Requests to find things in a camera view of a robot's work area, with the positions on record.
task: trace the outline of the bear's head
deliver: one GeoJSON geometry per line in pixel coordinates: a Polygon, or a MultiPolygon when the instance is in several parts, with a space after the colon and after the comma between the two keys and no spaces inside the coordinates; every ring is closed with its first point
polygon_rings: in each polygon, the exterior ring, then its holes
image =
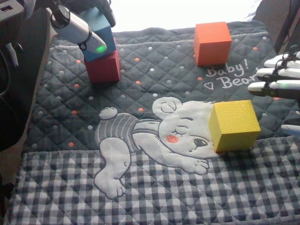
{"type": "Polygon", "coordinates": [[[181,103],[174,97],[157,99],[152,106],[162,119],[158,136],[172,152],[193,157],[212,158],[214,152],[209,129],[212,102],[189,101],[181,103]]]}

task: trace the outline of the orange cube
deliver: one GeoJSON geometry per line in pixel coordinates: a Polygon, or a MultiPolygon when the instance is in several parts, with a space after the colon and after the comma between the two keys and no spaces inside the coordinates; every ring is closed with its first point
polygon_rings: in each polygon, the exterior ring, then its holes
{"type": "Polygon", "coordinates": [[[231,36],[226,22],[196,25],[194,52],[197,66],[225,64],[231,46],[231,36]]]}

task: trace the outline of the yellow cube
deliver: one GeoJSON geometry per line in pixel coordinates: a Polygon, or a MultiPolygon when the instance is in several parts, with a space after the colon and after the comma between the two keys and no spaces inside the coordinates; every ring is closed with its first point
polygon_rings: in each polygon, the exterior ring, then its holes
{"type": "Polygon", "coordinates": [[[215,152],[247,150],[261,131],[250,100],[215,103],[209,127],[215,152]]]}

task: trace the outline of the bear's leg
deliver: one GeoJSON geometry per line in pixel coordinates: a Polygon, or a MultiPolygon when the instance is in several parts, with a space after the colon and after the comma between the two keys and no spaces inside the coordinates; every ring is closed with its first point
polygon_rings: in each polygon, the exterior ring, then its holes
{"type": "Polygon", "coordinates": [[[121,197],[126,189],[120,179],[131,163],[129,148],[123,140],[109,137],[100,143],[100,152],[106,165],[95,176],[94,184],[109,199],[121,197]]]}

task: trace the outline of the blue cube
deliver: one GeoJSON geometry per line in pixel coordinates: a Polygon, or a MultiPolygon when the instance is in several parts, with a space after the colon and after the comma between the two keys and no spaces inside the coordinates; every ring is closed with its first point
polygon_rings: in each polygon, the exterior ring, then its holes
{"type": "Polygon", "coordinates": [[[106,17],[103,14],[100,14],[96,7],[80,13],[79,16],[88,23],[94,32],[99,35],[107,45],[107,50],[100,54],[83,51],[84,58],[87,62],[108,55],[116,50],[111,26],[106,17]]]}

